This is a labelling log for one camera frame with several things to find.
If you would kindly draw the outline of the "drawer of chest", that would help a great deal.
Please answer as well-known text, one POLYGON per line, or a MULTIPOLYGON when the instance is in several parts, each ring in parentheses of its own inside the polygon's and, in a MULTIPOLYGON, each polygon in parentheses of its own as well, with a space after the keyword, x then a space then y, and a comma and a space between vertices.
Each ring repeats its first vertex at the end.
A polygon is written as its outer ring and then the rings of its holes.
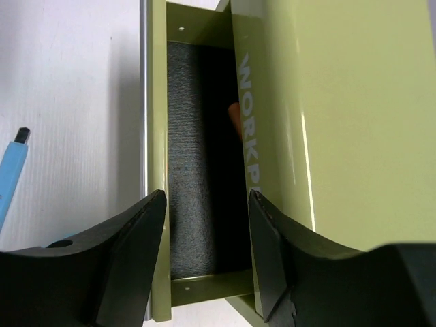
POLYGON ((166 193, 146 318, 253 291, 230 4, 140 2, 141 191, 166 193))

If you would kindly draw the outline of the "orange capped highlighter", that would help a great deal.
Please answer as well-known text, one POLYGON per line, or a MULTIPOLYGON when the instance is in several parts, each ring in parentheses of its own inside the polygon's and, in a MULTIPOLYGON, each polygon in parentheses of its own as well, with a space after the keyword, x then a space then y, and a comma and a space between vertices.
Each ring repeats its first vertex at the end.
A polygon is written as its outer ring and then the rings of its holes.
POLYGON ((240 104, 238 102, 234 102, 228 107, 228 115, 229 118, 235 128, 236 133, 240 140, 243 139, 241 133, 241 122, 240 122, 240 104))

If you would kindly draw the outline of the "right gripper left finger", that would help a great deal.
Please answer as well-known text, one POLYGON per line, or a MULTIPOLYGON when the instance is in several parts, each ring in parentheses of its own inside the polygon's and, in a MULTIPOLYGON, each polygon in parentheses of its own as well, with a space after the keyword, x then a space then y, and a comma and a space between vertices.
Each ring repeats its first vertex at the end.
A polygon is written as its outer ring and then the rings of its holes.
POLYGON ((141 326, 164 230, 157 190, 47 247, 1 254, 2 326, 141 326))

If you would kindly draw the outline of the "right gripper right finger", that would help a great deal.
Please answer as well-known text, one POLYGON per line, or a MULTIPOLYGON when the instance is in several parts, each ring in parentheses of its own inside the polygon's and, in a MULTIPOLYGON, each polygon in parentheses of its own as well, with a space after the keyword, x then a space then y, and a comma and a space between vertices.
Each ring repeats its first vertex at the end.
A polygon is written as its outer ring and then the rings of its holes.
POLYGON ((434 326, 435 245, 358 251, 283 214, 258 191, 249 220, 269 326, 434 326))

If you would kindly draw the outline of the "green metal drawer chest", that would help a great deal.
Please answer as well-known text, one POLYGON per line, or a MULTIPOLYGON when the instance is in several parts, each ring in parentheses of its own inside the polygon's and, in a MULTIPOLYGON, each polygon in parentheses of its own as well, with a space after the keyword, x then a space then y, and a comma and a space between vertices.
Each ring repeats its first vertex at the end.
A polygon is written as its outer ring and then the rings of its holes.
POLYGON ((231 1, 249 195, 358 251, 435 245, 429 1, 231 1))

